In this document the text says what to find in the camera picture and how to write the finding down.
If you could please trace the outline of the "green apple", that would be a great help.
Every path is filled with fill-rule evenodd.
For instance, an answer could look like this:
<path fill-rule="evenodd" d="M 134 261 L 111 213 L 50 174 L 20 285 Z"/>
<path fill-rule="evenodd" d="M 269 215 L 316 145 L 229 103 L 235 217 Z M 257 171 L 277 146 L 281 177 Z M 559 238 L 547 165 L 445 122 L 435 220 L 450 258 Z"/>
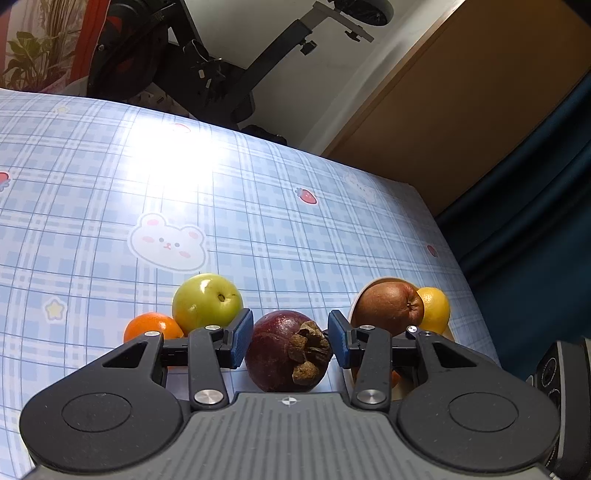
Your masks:
<path fill-rule="evenodd" d="M 214 273 L 183 282 L 172 299 L 172 317 L 185 335 L 207 325 L 228 326 L 243 308 L 235 284 Z"/>

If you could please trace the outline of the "orange tangerine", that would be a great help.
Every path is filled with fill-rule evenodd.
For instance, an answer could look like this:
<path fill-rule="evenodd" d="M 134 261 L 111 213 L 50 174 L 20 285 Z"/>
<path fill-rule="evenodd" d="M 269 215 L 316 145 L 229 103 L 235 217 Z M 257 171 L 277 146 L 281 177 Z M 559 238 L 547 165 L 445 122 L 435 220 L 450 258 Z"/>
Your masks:
<path fill-rule="evenodd" d="M 391 371 L 391 386 L 397 387 L 402 381 L 401 375 L 396 371 Z"/>
<path fill-rule="evenodd" d="M 184 336 L 183 330 L 173 318 L 158 312 L 147 312 L 138 315 L 127 324 L 123 333 L 123 342 L 126 343 L 149 331 L 161 333 L 165 340 Z"/>

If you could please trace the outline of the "yellow lemon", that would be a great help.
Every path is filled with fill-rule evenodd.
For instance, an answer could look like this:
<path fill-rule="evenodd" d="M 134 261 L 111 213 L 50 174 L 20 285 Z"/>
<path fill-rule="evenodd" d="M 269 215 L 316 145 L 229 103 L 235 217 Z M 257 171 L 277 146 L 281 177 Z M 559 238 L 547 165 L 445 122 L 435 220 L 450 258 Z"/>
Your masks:
<path fill-rule="evenodd" d="M 448 328 L 451 306 L 446 294 L 435 287 L 423 287 L 418 290 L 424 304 L 423 320 L 420 328 L 443 334 Z"/>

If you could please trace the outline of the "purple mangosteen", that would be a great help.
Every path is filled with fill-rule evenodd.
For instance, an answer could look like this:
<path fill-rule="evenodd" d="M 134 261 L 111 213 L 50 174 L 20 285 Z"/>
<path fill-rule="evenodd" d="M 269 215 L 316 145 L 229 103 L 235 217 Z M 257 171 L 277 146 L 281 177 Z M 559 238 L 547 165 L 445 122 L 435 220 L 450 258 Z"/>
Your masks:
<path fill-rule="evenodd" d="M 322 381 L 332 347 L 314 320 L 290 310 L 264 315 L 253 325 L 245 365 L 266 392 L 307 392 Z"/>

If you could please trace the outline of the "cream oval plate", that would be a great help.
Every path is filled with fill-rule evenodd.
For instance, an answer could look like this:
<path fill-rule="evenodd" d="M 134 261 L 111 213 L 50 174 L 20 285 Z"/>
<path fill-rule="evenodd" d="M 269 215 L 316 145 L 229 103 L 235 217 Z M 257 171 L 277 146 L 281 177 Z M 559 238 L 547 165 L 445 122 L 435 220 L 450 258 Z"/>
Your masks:
<path fill-rule="evenodd" d="M 451 305 L 446 294 L 435 287 L 416 287 L 400 278 L 384 277 L 363 288 L 349 313 L 353 328 L 370 325 L 405 336 L 417 327 L 454 340 L 449 327 Z"/>

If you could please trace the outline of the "brown red apple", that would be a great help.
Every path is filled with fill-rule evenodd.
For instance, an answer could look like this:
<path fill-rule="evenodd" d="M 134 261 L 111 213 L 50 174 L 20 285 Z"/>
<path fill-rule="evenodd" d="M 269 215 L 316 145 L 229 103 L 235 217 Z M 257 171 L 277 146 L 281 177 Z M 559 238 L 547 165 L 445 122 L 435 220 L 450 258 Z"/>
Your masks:
<path fill-rule="evenodd" d="M 424 304 L 415 286 L 404 280 L 384 280 L 372 284 L 353 305 L 353 327 L 373 325 L 393 336 L 409 326 L 419 326 L 423 320 Z"/>

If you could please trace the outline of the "dark teal curtain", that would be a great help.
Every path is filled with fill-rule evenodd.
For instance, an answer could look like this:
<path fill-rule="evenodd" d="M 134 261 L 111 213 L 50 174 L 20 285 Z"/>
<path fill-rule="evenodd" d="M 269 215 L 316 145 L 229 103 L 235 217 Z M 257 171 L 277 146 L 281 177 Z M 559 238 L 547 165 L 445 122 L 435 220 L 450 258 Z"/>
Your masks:
<path fill-rule="evenodd" d="M 590 334 L 590 80 L 436 217 L 502 367 Z"/>

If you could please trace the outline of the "blue plaid tablecloth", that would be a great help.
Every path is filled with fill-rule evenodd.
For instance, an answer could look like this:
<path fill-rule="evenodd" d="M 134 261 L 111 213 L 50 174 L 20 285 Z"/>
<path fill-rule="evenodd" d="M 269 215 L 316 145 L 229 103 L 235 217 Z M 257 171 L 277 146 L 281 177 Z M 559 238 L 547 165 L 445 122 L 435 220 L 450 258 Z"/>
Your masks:
<path fill-rule="evenodd" d="M 318 324 L 370 282 L 448 296 L 461 344 L 495 357 L 473 293 L 410 185 L 123 104 L 1 94 L 1 475 L 31 463 L 19 416 L 38 391 L 169 314 L 212 272 L 256 316 Z"/>

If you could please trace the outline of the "black exercise bike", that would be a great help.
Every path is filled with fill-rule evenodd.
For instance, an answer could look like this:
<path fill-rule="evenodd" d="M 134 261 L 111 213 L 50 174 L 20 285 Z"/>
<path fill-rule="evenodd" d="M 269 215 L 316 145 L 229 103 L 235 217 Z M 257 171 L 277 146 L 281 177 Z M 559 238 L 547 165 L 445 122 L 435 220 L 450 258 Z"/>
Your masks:
<path fill-rule="evenodd" d="M 183 1 L 112 1 L 92 57 L 87 97 L 127 102 L 155 85 L 199 121 L 286 144 L 283 136 L 240 124 L 252 116 L 252 91 L 294 48 L 308 55 L 317 44 L 312 31 L 335 20 L 353 41 L 373 36 L 367 26 L 383 27 L 394 18 L 388 1 L 315 2 L 242 68 L 207 51 Z"/>

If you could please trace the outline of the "brown wooden door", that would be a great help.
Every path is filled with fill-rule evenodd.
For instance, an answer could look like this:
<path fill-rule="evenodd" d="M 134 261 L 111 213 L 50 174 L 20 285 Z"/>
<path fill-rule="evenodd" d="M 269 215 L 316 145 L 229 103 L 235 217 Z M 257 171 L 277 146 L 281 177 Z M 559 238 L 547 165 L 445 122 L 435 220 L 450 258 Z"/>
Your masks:
<path fill-rule="evenodd" d="M 413 185 L 439 213 L 510 153 L 590 68 L 563 1 L 466 1 L 438 19 L 325 148 Z"/>

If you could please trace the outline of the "red plant wall poster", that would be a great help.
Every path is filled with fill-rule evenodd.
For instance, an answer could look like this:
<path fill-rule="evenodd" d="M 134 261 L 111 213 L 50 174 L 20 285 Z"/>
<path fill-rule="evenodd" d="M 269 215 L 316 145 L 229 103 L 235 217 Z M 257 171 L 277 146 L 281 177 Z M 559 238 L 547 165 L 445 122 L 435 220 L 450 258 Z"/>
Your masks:
<path fill-rule="evenodd" d="M 1 87 L 84 96 L 108 0 L 21 0 L 1 14 Z"/>

